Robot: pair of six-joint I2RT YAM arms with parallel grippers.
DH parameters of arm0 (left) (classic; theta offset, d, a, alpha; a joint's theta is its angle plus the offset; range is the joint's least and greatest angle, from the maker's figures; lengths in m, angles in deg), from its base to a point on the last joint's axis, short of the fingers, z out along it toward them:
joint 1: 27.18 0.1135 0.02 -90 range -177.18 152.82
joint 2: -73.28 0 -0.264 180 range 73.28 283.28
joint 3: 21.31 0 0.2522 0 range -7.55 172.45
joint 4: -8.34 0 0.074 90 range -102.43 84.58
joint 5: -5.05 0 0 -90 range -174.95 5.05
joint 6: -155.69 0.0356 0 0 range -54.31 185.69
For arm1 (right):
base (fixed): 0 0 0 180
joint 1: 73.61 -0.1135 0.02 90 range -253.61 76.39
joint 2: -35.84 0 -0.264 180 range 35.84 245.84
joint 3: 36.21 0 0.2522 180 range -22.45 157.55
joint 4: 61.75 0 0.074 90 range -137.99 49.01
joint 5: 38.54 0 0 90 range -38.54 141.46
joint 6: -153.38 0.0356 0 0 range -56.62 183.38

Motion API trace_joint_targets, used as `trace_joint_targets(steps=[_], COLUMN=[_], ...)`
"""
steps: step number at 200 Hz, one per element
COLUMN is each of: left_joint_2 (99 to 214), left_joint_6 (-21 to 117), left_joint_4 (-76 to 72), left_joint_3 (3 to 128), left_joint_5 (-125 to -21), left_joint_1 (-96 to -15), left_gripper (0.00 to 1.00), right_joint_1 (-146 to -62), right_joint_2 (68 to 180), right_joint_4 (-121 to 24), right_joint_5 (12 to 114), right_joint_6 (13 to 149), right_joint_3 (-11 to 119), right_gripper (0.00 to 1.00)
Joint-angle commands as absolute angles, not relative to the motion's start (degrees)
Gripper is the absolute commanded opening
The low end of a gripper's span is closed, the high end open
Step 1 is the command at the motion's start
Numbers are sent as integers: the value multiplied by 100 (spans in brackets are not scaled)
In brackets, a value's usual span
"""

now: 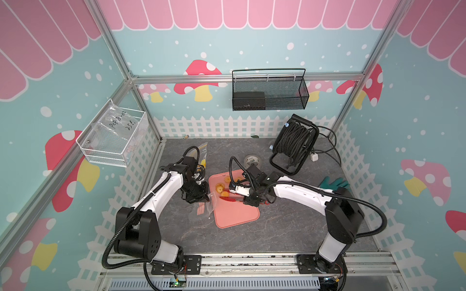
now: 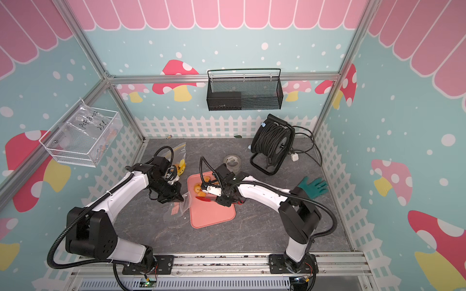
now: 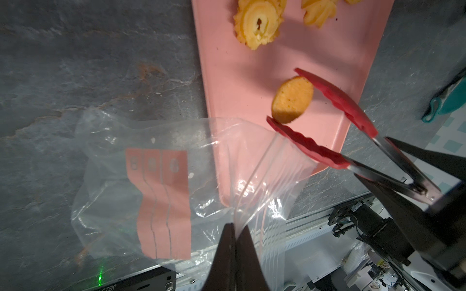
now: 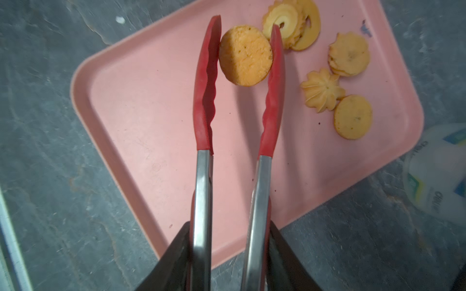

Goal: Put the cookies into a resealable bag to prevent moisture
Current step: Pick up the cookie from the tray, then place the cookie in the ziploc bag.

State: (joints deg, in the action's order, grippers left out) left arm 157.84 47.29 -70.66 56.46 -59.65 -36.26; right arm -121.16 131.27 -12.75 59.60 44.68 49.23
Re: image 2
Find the clear resealable bag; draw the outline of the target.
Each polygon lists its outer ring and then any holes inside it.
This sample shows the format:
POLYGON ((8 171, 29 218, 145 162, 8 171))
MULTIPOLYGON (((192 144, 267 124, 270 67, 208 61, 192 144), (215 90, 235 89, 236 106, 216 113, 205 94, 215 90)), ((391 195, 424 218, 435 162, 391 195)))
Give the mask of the clear resealable bag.
POLYGON ((174 168, 177 168, 177 176, 181 176, 186 169, 186 143, 181 143, 172 148, 174 157, 172 158, 169 149, 163 149, 161 155, 167 160, 172 160, 172 166, 168 170, 167 178, 175 179, 174 168))

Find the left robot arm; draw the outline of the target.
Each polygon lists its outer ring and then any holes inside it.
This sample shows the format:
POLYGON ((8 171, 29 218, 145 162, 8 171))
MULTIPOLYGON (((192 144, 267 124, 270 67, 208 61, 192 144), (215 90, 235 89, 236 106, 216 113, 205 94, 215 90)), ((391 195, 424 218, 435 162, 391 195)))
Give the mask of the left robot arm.
POLYGON ((149 199, 160 204, 184 200, 174 164, 174 150, 163 146, 149 161, 127 166, 126 170, 123 179, 99 199, 69 211, 66 228, 47 254, 50 268, 59 270, 110 263, 131 267, 142 274, 156 269, 152 247, 120 238, 114 229, 114 221, 143 190, 154 193, 155 196, 149 199))

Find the red metal tongs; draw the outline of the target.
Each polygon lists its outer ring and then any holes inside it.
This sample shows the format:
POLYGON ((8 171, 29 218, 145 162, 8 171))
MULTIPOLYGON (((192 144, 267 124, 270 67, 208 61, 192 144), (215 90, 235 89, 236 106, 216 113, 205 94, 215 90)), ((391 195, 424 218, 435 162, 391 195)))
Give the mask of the red metal tongs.
POLYGON ((203 201, 203 202, 216 202, 217 197, 210 197, 210 196, 196 196, 196 199, 203 201))

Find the small clear zip bag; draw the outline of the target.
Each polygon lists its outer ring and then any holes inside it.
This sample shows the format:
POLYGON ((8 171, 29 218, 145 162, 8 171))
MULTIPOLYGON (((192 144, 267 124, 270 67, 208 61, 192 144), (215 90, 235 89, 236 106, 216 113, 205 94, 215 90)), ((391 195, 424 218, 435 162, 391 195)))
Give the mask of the small clear zip bag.
POLYGON ((171 202, 169 204, 168 210, 163 216, 163 221, 165 223, 172 223, 175 220, 182 218, 191 207, 191 195, 189 192, 186 192, 182 195, 184 201, 182 202, 171 202))

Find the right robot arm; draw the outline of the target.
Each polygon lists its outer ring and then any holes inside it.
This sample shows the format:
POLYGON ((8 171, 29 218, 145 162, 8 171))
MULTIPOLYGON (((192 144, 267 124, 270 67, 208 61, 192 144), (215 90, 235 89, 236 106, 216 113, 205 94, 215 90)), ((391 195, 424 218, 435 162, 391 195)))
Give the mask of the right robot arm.
POLYGON ((214 169, 204 156, 200 157, 199 171, 204 200, 225 207, 257 201, 276 211, 289 236, 283 264, 292 273, 299 272, 310 259, 310 246, 315 239, 331 235, 337 228, 337 218, 327 206, 311 199, 311 195, 328 192, 328 184, 318 178, 308 182, 305 177, 293 189, 281 189, 261 182, 251 175, 228 170, 226 164, 214 169))

